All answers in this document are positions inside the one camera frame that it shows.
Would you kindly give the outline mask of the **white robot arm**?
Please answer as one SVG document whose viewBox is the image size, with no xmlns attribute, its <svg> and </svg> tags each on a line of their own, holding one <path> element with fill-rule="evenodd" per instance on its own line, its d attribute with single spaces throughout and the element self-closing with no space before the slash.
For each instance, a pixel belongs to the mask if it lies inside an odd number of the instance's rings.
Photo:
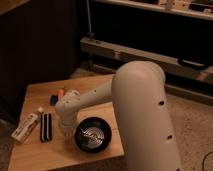
<svg viewBox="0 0 213 171">
<path fill-rule="evenodd" d="M 129 62 L 87 93 L 67 92 L 55 106 L 61 131 L 74 131 L 81 109 L 106 102 L 114 107 L 128 171 L 183 171 L 159 65 Z"/>
</svg>

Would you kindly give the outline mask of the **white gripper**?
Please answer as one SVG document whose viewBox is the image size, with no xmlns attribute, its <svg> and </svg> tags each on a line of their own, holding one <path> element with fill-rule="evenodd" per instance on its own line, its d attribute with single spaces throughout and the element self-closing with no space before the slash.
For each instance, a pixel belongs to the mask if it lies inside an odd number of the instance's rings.
<svg viewBox="0 0 213 171">
<path fill-rule="evenodd" d="M 71 134 L 78 125 L 77 116 L 61 117 L 59 119 L 59 128 L 63 134 Z"/>
</svg>

